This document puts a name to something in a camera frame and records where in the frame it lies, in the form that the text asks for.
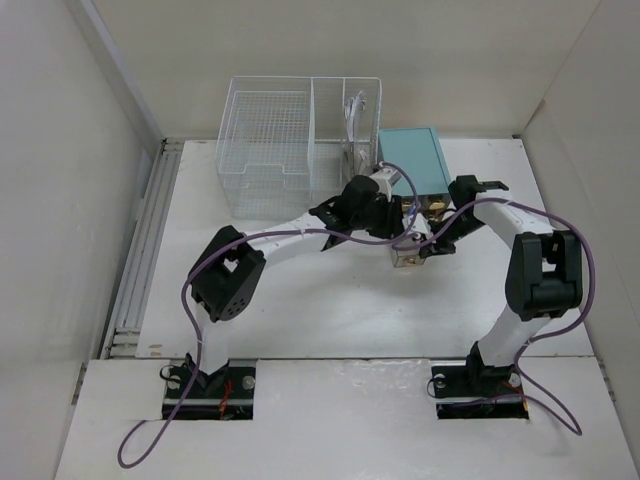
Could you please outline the grey spiral setup guide booklet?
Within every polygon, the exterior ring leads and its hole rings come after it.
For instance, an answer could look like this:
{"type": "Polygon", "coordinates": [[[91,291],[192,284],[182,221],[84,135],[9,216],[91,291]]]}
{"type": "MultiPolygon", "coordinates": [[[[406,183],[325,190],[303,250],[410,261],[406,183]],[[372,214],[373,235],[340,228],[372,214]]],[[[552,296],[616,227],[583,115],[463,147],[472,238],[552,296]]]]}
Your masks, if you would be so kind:
{"type": "Polygon", "coordinates": [[[366,111],[366,94],[359,91],[345,101],[343,120],[345,141],[343,143],[343,170],[348,179],[356,175],[368,175],[370,155],[366,142],[359,136],[361,119],[366,111]]]}

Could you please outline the teal orange drawer box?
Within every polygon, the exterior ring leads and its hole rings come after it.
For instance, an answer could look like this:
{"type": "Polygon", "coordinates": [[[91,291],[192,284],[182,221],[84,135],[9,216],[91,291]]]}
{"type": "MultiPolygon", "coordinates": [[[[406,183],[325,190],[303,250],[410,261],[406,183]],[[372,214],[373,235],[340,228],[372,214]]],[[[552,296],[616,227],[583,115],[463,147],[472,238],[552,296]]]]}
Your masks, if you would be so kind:
{"type": "Polygon", "coordinates": [[[382,129],[377,159],[399,166],[409,176],[420,201],[420,212],[435,218],[451,202],[451,177],[434,127],[382,129]]]}

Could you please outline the aluminium rail frame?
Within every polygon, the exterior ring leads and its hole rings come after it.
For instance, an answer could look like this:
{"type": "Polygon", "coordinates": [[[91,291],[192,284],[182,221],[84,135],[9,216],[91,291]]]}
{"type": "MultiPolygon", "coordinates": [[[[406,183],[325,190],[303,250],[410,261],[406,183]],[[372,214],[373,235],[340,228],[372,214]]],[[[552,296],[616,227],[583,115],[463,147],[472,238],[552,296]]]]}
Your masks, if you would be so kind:
{"type": "Polygon", "coordinates": [[[151,289],[184,143],[161,142],[144,196],[134,210],[135,229],[97,353],[100,360],[133,358],[151,289]]]}

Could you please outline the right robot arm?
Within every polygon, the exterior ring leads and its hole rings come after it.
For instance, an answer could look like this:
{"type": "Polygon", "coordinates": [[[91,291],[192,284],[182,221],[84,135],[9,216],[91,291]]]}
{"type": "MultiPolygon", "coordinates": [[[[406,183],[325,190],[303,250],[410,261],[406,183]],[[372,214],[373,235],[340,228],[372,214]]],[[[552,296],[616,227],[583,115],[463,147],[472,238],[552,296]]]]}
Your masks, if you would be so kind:
{"type": "Polygon", "coordinates": [[[426,259],[455,253],[455,244],[483,226],[509,247],[505,280],[506,306],[491,330],[476,341],[461,365],[432,369],[437,395],[489,396],[515,375],[521,349],[551,319],[582,300],[582,248],[570,230],[555,230],[515,206],[500,181],[457,177],[449,186],[456,208],[444,221],[432,221],[436,240],[420,249],[426,259]]]}

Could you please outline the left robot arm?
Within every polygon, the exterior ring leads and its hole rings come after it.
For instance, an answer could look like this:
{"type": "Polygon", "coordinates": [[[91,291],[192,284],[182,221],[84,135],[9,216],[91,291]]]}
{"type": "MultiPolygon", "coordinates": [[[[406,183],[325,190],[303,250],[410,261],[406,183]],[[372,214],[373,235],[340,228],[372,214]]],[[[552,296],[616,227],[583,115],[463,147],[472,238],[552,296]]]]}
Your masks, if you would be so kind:
{"type": "Polygon", "coordinates": [[[387,245],[404,234],[401,198],[392,193],[399,179],[392,168],[357,175],[339,195],[287,223],[255,233],[227,225],[215,234],[185,287],[197,306],[199,332],[189,384],[198,394],[213,396],[223,387],[229,336],[225,323],[247,308],[265,269],[347,241],[357,243],[353,234],[358,231],[371,237],[365,245],[387,245]]]}

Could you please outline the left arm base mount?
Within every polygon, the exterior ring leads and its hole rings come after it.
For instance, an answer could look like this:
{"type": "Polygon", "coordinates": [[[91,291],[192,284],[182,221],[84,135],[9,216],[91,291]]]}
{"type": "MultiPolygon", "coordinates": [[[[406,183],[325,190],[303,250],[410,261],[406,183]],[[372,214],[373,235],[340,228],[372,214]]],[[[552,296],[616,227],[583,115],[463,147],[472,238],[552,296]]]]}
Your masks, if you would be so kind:
{"type": "MultiPolygon", "coordinates": [[[[194,361],[190,356],[181,364],[170,363],[159,371],[165,382],[162,418],[168,419],[179,404],[191,378],[194,361]]],[[[175,420],[244,421],[252,420],[257,379],[256,360],[230,360],[214,373],[202,372],[180,404],[175,420]]]]}

